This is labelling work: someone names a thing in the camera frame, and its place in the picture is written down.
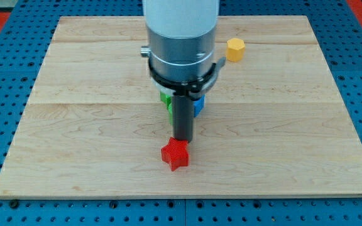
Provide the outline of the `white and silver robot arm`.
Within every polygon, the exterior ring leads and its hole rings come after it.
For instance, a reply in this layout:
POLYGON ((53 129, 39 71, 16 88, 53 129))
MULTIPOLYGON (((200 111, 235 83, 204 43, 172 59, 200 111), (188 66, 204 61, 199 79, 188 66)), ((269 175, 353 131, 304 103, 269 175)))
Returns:
POLYGON ((211 68, 218 0, 143 0, 150 67, 173 82, 192 82, 211 68))

